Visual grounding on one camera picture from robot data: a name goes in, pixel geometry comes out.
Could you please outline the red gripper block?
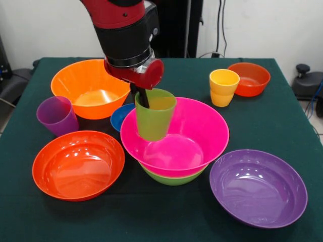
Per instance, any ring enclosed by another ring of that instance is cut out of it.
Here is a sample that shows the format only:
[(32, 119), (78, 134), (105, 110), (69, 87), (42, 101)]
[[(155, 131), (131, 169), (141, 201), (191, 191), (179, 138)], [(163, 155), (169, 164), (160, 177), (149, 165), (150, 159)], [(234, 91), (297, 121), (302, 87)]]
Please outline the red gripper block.
[(143, 65), (136, 68), (116, 68), (104, 61), (104, 68), (108, 74), (120, 80), (130, 82), (130, 90), (133, 97), (138, 92), (137, 103), (149, 109), (149, 101), (146, 89), (151, 90), (162, 79), (164, 63), (157, 58), (150, 58)]

